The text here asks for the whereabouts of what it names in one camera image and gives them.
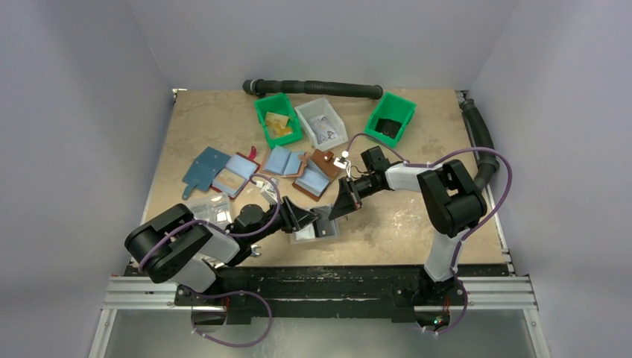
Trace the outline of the cream card holder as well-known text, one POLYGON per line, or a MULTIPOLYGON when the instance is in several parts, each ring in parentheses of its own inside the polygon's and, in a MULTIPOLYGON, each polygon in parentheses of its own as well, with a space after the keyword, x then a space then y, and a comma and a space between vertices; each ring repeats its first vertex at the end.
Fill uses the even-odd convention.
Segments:
POLYGON ((334 239, 340 235, 338 221, 336 219, 328 220, 332 205, 312 207, 309 208, 309 211, 317 216, 317 220, 296 233, 292 233, 290 235, 291 244, 319 242, 325 239, 334 239))

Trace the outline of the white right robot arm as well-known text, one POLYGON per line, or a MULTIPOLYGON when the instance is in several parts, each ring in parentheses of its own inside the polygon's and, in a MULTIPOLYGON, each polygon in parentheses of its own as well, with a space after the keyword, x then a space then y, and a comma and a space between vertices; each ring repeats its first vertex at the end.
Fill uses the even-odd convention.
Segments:
POLYGON ((359 210, 363 198, 383 190, 420 193, 434 227, 434 239, 424 264, 428 277, 419 282, 418 292, 425 302, 437 303, 448 292, 446 281, 456 273, 459 242, 487 213, 481 190, 460 160, 430 168, 413 167, 403 162, 391 163, 379 146, 362 152, 361 159, 367 174, 338 181, 338 197, 329 219, 359 210))

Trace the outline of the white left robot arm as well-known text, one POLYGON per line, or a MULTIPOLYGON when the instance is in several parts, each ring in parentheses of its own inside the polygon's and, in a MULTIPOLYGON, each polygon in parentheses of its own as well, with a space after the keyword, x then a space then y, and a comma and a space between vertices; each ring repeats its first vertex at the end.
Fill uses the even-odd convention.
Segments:
POLYGON ((257 242, 267 236, 297 232, 317 219, 317 213, 298 207, 287 196, 268 210, 248 204, 224 228, 196 219, 186 205, 176 204, 133 230, 124 247, 154 283, 187 286, 202 304, 212 305, 220 300, 222 285, 217 271, 196 255, 234 267, 253 256, 257 242))

